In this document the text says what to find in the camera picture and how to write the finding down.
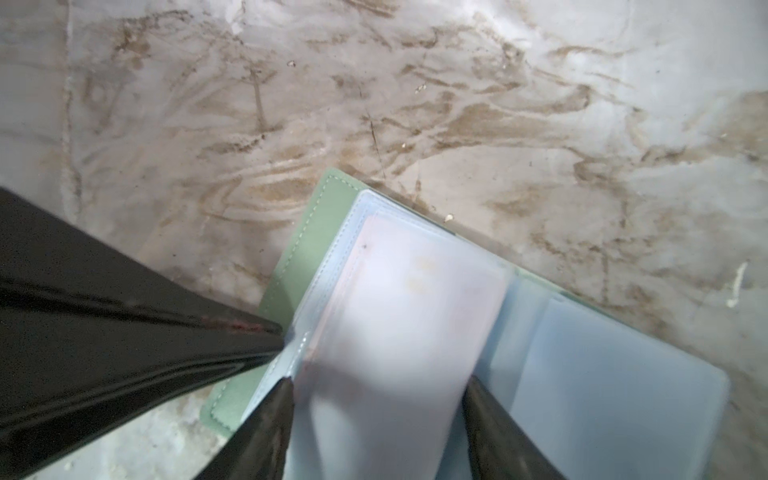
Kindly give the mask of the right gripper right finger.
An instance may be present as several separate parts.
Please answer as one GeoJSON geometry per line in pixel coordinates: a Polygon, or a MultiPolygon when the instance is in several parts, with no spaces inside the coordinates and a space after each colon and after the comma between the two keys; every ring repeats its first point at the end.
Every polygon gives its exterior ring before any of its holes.
{"type": "Polygon", "coordinates": [[[462,397],[462,412],[473,479],[565,478],[475,375],[462,397]]]}

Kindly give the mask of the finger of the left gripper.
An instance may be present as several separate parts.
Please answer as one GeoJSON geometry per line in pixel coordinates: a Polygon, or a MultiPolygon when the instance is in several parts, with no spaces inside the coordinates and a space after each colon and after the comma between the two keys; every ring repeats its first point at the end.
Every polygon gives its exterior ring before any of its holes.
{"type": "Polygon", "coordinates": [[[8,189],[1,191],[1,298],[189,328],[283,332],[174,283],[8,189]]]}
{"type": "Polygon", "coordinates": [[[263,365],[282,328],[52,290],[1,291],[1,475],[19,479],[149,410],[263,365]]]}

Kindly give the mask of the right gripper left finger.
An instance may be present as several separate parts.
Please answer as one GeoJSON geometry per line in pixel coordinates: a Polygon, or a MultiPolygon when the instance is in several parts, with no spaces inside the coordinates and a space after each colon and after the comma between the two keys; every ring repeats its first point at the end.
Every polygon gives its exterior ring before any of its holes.
{"type": "Polygon", "coordinates": [[[196,479],[282,479],[294,405],[294,383],[290,377],[284,377],[274,385],[196,479]]]}

